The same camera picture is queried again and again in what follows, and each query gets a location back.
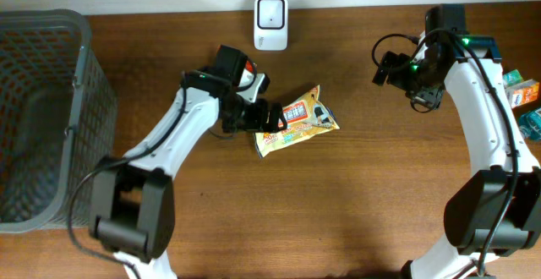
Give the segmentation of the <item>teal mouthwash bottle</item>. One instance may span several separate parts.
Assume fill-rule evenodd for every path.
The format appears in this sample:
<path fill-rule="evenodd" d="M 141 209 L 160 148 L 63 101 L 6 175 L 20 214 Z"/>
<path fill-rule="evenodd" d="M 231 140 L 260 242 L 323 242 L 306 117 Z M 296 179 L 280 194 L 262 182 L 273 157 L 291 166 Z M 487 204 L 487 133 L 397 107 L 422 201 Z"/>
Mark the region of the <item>teal mouthwash bottle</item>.
<path fill-rule="evenodd" d="M 541 108 L 527 112 L 519 117 L 518 126 L 524 139 L 540 141 Z"/>

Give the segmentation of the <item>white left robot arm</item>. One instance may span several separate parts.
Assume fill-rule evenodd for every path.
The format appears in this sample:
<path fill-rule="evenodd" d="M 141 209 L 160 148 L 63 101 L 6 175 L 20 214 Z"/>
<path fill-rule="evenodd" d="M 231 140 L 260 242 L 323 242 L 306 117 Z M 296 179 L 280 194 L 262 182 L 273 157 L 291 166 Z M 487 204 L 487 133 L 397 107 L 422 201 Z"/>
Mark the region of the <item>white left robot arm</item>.
<path fill-rule="evenodd" d="M 165 115 L 122 157 L 103 157 L 92 184 L 89 235 L 130 278 L 174 278 L 167 247 L 175 227 L 173 182 L 199 138 L 217 122 L 225 134 L 278 133 L 282 106 L 261 98 L 270 79 L 244 52 L 219 46 L 210 66 L 183 73 Z"/>

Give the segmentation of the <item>orange tissue pack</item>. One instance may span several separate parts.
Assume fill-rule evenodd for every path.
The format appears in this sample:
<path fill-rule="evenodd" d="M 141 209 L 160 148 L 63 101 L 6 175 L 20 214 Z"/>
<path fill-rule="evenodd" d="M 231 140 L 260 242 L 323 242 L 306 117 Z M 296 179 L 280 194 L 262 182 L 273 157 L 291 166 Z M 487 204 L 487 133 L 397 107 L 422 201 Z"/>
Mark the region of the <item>orange tissue pack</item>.
<path fill-rule="evenodd" d="M 536 101 L 539 97 L 539 88 L 540 83 L 534 79 L 526 80 L 506 88 L 505 93 L 511 108 Z"/>

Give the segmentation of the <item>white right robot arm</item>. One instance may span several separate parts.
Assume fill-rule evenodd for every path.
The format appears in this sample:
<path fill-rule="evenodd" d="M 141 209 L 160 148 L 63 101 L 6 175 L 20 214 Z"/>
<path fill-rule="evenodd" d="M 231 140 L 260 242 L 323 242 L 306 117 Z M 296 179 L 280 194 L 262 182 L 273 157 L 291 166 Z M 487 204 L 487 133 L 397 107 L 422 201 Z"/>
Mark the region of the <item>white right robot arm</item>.
<path fill-rule="evenodd" d="M 461 4 L 432 7 L 410 54 L 375 60 L 376 85 L 402 90 L 411 108 L 436 110 L 450 95 L 462 124 L 471 178 L 447 202 L 444 234 L 402 267 L 403 278 L 485 278 L 489 262 L 530 249 L 540 237 L 540 164 L 528 149 L 504 88 L 491 36 L 467 30 Z"/>

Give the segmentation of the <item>green tissue pack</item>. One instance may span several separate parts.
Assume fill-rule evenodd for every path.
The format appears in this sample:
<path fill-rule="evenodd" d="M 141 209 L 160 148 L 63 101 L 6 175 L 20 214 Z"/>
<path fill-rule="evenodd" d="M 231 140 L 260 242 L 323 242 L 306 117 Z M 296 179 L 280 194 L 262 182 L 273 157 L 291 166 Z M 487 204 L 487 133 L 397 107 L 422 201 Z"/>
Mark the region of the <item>green tissue pack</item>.
<path fill-rule="evenodd" d="M 523 77 L 517 69 L 503 74 L 502 79 L 505 88 L 518 85 L 523 82 Z"/>

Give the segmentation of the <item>yellow snack bag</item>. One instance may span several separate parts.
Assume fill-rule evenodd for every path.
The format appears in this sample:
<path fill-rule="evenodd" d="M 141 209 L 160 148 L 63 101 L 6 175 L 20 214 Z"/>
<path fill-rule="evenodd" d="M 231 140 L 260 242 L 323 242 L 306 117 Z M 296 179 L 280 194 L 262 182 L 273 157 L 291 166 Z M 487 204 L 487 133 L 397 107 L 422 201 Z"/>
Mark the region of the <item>yellow snack bag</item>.
<path fill-rule="evenodd" d="M 269 153 L 313 138 L 315 135 L 338 130 L 333 112 L 320 101 L 320 85 L 283 108 L 287 128 L 277 133 L 256 133 L 255 148 L 263 158 Z"/>

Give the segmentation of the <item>red snack bag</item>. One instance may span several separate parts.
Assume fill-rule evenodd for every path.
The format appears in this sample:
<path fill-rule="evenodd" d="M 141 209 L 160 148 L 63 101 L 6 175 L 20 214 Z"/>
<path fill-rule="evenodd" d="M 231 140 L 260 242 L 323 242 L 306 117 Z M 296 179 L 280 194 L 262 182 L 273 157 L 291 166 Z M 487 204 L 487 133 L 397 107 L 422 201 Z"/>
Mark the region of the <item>red snack bag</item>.
<path fill-rule="evenodd" d="M 257 74 L 257 66 L 249 57 L 247 58 L 245 69 L 248 70 L 253 75 Z"/>

